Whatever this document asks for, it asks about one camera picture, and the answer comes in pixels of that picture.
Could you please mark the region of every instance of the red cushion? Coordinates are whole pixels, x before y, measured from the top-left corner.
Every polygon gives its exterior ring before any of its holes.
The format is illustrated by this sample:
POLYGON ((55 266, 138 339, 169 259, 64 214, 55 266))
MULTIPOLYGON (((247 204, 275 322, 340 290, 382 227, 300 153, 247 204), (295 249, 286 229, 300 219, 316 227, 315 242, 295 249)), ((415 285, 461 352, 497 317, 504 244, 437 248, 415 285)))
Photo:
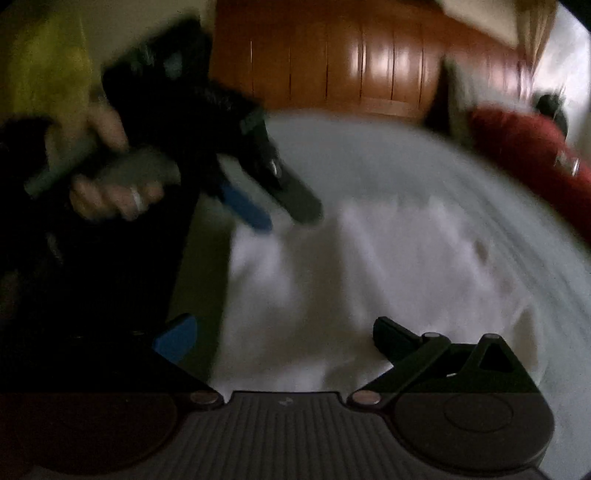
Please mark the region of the red cushion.
POLYGON ((482 154, 553 205, 591 242, 591 167, 581 161, 572 175, 579 155, 550 118, 483 106, 469 121, 482 154))

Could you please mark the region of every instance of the white bedding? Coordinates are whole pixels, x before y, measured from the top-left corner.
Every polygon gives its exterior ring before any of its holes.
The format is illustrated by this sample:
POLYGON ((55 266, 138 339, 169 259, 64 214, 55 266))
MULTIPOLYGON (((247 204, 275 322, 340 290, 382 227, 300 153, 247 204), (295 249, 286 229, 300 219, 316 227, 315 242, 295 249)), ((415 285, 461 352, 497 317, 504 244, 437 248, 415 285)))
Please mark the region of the white bedding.
POLYGON ((227 399, 235 390, 346 398, 392 367, 371 339, 379 316, 458 343, 498 333, 541 378, 531 295, 459 208, 350 200, 318 226, 277 220, 270 235, 234 234, 210 378, 227 399))
MULTIPOLYGON (((298 114, 274 116, 268 128, 285 161, 328 210, 346 199, 393 197, 418 204, 436 197, 462 208, 478 237, 493 246, 525 285, 537 310, 538 380, 556 418, 543 470, 556 480, 581 478, 589 471, 591 258, 569 227, 485 162, 405 125, 298 114)), ((242 175, 232 176, 260 204, 272 206, 242 175)), ((277 327, 281 322, 278 316, 277 327)), ((223 339, 231 336, 223 330, 223 339)), ((305 342, 302 336, 295 338, 305 342)), ((301 381, 301 374, 287 367, 284 373, 301 381)), ((212 379, 214 386, 219 381, 226 388, 221 378, 212 379)))

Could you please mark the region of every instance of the yellow fabric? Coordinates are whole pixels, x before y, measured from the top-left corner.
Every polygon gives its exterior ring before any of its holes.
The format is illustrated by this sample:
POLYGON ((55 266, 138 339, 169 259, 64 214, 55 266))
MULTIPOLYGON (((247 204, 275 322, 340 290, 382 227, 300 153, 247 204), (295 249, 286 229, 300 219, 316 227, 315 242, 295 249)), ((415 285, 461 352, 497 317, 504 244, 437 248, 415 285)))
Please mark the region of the yellow fabric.
POLYGON ((50 13, 19 30, 8 65, 12 113, 49 115, 75 128, 88 105, 92 79, 78 15, 50 13))

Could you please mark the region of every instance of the silver ring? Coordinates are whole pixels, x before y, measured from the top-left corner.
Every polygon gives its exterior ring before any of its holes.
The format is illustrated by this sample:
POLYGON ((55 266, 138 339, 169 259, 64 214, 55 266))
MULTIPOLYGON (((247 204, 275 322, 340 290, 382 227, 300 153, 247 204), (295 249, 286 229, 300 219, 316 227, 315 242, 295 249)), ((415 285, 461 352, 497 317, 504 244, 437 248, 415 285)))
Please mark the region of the silver ring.
POLYGON ((142 199, 142 196, 139 194, 138 189, 136 187, 131 187, 131 194, 134 198, 135 207, 138 209, 138 212, 143 212, 146 208, 146 205, 142 199))

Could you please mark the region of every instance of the wooden headboard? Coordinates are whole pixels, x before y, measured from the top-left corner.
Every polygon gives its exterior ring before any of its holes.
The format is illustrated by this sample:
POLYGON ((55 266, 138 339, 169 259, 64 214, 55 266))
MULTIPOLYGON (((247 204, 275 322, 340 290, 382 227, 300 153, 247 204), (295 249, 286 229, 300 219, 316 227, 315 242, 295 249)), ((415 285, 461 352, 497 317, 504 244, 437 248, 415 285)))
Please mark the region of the wooden headboard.
POLYGON ((444 56, 501 90, 530 95, 530 70, 516 50, 436 7, 401 0, 219 0, 210 76, 270 110, 419 123, 446 98, 444 56))

